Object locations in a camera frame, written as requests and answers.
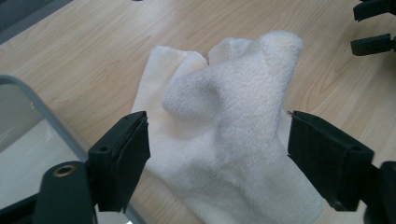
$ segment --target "white object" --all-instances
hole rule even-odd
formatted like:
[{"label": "white object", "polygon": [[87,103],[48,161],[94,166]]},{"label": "white object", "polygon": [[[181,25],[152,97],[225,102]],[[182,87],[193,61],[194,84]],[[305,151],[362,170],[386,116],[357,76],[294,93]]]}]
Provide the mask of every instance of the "white object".
[{"label": "white object", "polygon": [[133,112],[146,110],[151,158],[205,223],[313,223],[321,197],[288,158],[283,95],[302,40],[277,31],[209,52],[157,47]]}]

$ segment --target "wooden table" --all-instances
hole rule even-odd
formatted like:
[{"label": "wooden table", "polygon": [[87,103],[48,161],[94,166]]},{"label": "wooden table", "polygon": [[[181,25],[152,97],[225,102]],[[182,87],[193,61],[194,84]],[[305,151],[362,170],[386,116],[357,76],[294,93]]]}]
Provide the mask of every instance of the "wooden table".
[{"label": "wooden table", "polygon": [[[391,33],[396,17],[353,20],[360,1],[75,0],[0,46],[0,74],[30,85],[92,145],[134,104],[150,51],[158,45],[207,52],[227,36],[284,29],[304,50],[284,107],[320,116],[396,161],[396,53],[356,57],[352,39]],[[149,223],[200,223],[145,172],[131,200]],[[324,204],[318,223],[362,223]]]}]

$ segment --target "white towel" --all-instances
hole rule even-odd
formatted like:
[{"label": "white towel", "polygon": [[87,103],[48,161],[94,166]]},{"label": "white towel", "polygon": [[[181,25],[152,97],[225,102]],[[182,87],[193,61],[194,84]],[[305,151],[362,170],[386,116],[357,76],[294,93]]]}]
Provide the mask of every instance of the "white towel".
[{"label": "white towel", "polygon": [[205,223],[313,223],[321,197],[288,158],[283,95],[303,47],[284,31],[209,52],[157,47],[133,112],[146,110],[147,169]]}]

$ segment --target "crumpled towel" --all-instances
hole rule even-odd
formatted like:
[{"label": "crumpled towel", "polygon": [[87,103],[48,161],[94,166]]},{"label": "crumpled towel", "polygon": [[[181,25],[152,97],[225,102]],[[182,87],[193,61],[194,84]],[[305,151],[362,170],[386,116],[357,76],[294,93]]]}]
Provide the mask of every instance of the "crumpled towel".
[{"label": "crumpled towel", "polygon": [[209,52],[155,48],[133,112],[146,110],[158,176],[205,223],[313,223],[321,197],[288,158],[284,92],[302,50],[285,31]]}]

